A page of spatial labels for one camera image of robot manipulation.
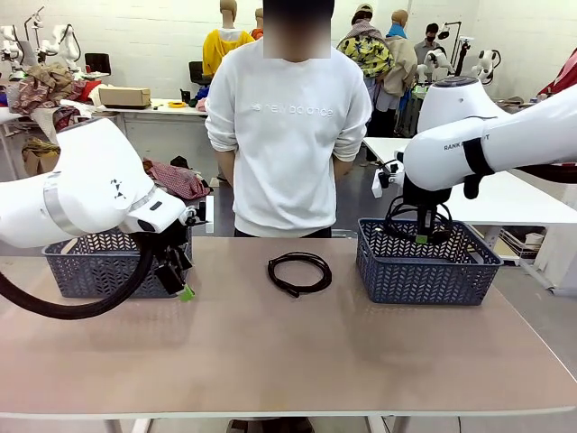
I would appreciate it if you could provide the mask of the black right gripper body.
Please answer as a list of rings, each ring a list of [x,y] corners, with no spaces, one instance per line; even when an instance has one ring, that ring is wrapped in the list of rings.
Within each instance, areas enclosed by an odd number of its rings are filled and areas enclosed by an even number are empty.
[[[403,180],[403,203],[413,207],[436,209],[451,196],[452,189],[429,191],[416,186],[409,177]]]

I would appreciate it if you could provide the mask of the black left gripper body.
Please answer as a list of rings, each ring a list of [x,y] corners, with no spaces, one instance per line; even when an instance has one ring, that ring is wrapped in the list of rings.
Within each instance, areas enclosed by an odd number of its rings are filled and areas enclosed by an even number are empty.
[[[152,250],[158,264],[169,263],[170,247],[181,246],[186,251],[188,241],[188,227],[182,224],[172,224],[161,233],[142,234],[142,245]]]

